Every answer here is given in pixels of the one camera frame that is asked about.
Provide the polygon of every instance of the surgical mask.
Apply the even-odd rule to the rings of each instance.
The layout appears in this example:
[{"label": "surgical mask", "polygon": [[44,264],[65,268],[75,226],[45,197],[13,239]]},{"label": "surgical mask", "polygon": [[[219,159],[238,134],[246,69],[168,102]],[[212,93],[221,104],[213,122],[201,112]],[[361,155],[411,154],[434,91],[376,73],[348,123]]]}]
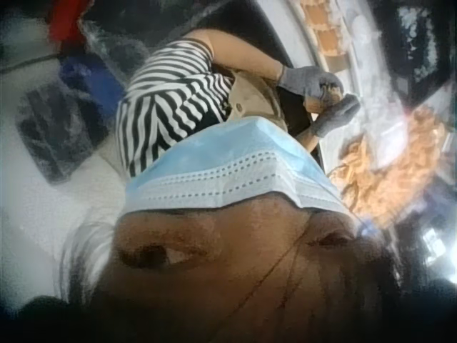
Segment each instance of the surgical mask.
[{"label": "surgical mask", "polygon": [[211,126],[171,147],[128,184],[122,214],[215,209],[270,192],[299,208],[348,214],[311,155],[257,116]]}]

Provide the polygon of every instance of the woman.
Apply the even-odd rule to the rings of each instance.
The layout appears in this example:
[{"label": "woman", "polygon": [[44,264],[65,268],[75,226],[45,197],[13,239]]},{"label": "woman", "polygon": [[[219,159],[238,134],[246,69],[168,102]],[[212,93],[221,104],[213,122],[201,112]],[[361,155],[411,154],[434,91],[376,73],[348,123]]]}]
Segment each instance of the woman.
[{"label": "woman", "polygon": [[264,79],[301,96],[343,88],[213,30],[158,50],[133,77],[117,121],[126,205],[85,304],[109,341],[382,337],[395,294],[388,259],[356,237],[308,153],[359,102],[346,95],[297,141]]}]

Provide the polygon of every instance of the hand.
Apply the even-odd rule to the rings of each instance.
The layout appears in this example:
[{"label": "hand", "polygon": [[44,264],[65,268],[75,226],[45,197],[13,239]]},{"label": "hand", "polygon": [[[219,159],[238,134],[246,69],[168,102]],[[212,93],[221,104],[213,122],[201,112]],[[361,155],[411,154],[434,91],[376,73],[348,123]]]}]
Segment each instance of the hand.
[{"label": "hand", "polygon": [[318,66],[304,66],[295,69],[284,66],[278,82],[278,86],[292,93],[313,98],[321,98],[324,84],[339,87],[341,93],[344,93],[343,84],[339,78]]},{"label": "hand", "polygon": [[317,137],[323,138],[327,133],[349,124],[360,109],[357,96],[347,94],[339,103],[327,108],[311,124],[311,131]]}]

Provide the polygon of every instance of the striped shirt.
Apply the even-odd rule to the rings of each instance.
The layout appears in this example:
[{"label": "striped shirt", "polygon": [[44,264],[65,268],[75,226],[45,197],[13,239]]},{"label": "striped shirt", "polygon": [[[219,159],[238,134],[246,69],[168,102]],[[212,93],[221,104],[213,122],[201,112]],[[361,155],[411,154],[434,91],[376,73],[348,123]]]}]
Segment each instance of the striped shirt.
[{"label": "striped shirt", "polygon": [[116,116],[127,175],[139,175],[177,142],[227,120],[233,80],[213,73],[212,59],[203,42],[180,39],[133,75]]}]

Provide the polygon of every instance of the red object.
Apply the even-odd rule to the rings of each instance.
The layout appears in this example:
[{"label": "red object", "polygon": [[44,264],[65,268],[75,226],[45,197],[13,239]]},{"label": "red object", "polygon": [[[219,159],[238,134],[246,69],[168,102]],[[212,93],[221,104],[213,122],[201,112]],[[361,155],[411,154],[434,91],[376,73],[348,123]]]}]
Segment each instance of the red object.
[{"label": "red object", "polygon": [[49,38],[84,44],[85,38],[79,31],[78,20],[90,0],[56,0],[51,12]]}]

